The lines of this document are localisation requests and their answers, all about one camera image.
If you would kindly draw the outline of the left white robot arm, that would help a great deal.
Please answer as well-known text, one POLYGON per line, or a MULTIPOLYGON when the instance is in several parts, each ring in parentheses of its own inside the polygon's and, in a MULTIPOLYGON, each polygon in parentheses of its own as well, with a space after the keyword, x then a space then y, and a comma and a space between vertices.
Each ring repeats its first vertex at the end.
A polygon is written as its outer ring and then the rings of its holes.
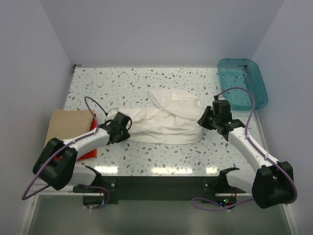
POLYGON ((76 166, 76 161, 92 150, 128 139, 131 125, 131 118, 118 112, 113 119, 78 137, 52 138, 36 161, 33 173, 55 190, 84 185, 96 192, 101 188, 101 180, 96 177, 99 173, 89 166, 76 166))

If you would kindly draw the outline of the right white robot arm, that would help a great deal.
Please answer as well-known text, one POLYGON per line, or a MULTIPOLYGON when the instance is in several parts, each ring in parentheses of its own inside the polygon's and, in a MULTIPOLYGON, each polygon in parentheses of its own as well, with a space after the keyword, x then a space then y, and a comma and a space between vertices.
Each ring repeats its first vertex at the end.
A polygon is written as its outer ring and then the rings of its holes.
POLYGON ((233 119, 227 100, 214 100, 207 106, 199 126, 216 130, 247 160, 255 172, 254 177, 245 176, 237 167, 220 171, 215 190, 230 192, 233 188, 250 193, 256 204, 266 209, 278 204, 291 204, 297 199, 293 168, 287 161, 281 162, 255 143, 247 125, 233 119))

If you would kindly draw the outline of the white t shirt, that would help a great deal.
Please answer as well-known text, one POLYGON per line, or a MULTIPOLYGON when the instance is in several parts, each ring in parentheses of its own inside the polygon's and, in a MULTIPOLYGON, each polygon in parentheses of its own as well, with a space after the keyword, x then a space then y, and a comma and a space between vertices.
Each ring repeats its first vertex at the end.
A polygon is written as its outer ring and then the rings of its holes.
POLYGON ((198 120, 204 113, 200 99, 184 90, 150 90, 155 107, 119 109, 132 119, 131 141, 194 144, 201 140, 198 120))

